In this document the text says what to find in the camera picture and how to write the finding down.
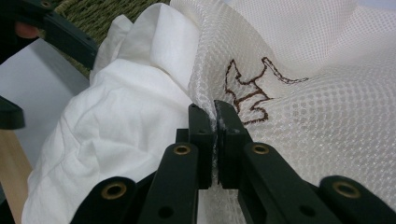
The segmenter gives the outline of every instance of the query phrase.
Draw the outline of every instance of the white fabric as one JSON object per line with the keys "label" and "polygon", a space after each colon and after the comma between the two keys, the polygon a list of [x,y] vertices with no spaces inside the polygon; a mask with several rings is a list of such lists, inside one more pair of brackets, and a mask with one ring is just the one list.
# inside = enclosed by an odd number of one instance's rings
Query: white fabric
{"label": "white fabric", "polygon": [[[172,1],[184,16],[157,5],[107,40],[117,59],[97,63],[104,69],[44,145],[25,222],[63,223],[100,180],[155,169],[170,131],[187,125],[186,92],[212,119],[213,100],[234,104],[254,140],[305,180],[345,175],[396,208],[396,12],[345,0],[227,2]],[[209,223],[245,222],[235,191],[204,195]]]}
{"label": "white fabric", "polygon": [[[361,182],[396,209],[396,12],[355,1],[174,0],[201,29],[191,99],[239,110],[255,141],[305,180]],[[206,197],[213,223],[244,222],[235,191]]]}
{"label": "white fabric", "polygon": [[68,223],[100,181],[115,175],[139,181],[154,172],[176,129],[188,127],[185,77],[198,41],[195,25],[155,5],[135,24],[115,19],[109,35],[91,86],[69,103],[43,146],[28,180],[23,223]]}

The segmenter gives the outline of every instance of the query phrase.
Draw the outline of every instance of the mesh netting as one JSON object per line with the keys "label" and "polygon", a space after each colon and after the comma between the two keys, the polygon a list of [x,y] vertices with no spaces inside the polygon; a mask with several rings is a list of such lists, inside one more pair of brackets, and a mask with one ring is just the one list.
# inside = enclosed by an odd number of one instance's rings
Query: mesh netting
{"label": "mesh netting", "polygon": [[[305,180],[361,182],[396,208],[396,13],[354,1],[171,2],[201,28],[192,100],[234,105],[255,141]],[[235,191],[205,192],[212,223],[240,223]]]}

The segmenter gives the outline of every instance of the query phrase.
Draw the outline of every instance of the brass grommet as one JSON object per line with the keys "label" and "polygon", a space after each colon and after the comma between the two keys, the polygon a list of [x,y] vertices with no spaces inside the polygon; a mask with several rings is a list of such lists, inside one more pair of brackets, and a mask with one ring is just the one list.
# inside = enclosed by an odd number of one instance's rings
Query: brass grommet
{"label": "brass grommet", "polygon": [[264,145],[254,145],[252,150],[257,153],[257,154],[267,154],[268,152],[270,152],[270,149],[267,146]]}
{"label": "brass grommet", "polygon": [[361,196],[361,192],[356,187],[345,181],[336,181],[332,183],[332,188],[337,193],[350,199],[357,199]]}
{"label": "brass grommet", "polygon": [[120,198],[126,192],[126,186],[120,181],[109,183],[102,189],[102,197],[107,200]]}
{"label": "brass grommet", "polygon": [[183,155],[189,154],[191,152],[191,148],[189,148],[187,146],[177,146],[174,148],[174,152],[177,155],[183,156]]}

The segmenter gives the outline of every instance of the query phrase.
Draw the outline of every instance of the white surface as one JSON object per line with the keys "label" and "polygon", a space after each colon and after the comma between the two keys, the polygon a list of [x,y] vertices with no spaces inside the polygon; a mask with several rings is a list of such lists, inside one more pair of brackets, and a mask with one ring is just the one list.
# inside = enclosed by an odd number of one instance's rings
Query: white surface
{"label": "white surface", "polygon": [[87,78],[42,39],[0,65],[0,95],[23,109],[26,127],[15,133],[32,166],[69,100],[88,86]]}

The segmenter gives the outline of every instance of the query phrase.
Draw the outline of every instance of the black clamp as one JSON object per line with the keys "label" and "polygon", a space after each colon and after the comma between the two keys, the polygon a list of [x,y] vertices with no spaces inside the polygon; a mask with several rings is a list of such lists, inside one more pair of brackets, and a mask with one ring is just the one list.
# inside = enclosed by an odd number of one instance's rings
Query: black clamp
{"label": "black clamp", "polygon": [[215,105],[216,134],[208,115],[191,105],[189,129],[177,130],[156,173],[137,184],[124,177],[101,182],[71,223],[196,223],[198,190],[211,186],[214,146],[219,182],[238,189],[247,223],[396,223],[395,212],[352,179],[329,176],[319,187],[303,181],[273,147],[252,142],[231,105]]}

